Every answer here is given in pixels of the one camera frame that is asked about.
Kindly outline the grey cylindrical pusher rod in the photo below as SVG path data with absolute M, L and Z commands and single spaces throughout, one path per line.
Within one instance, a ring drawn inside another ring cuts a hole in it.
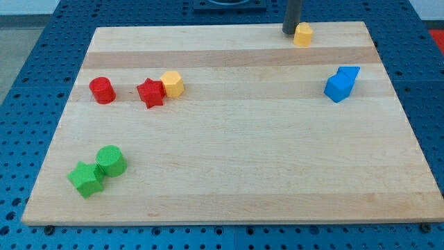
M 282 32 L 286 35 L 295 33 L 297 25 L 299 25 L 302 14 L 303 0 L 288 0 L 282 22 Z

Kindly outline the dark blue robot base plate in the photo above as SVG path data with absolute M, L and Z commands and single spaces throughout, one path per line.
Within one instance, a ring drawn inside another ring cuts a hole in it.
M 266 10 L 265 0 L 192 0 L 194 12 Z

